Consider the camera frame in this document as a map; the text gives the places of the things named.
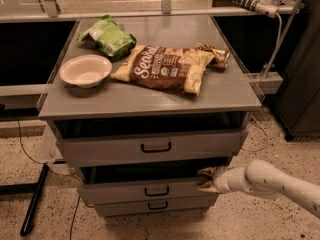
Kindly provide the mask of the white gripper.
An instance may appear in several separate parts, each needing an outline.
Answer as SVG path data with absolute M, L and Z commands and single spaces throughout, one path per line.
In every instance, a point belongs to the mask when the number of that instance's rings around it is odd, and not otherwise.
M 198 185 L 197 189 L 209 193 L 229 193 L 244 189 L 243 167 L 207 167 L 197 171 L 198 175 L 213 178 L 204 184 Z

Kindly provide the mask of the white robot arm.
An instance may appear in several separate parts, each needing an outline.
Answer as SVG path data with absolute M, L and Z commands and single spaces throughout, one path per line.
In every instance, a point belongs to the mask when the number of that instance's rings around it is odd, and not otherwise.
M 266 161 L 253 160 L 243 167 L 207 167 L 197 174 L 208 178 L 197 186 L 200 191 L 242 192 L 265 199 L 282 195 L 320 218 L 320 186 L 290 176 Z

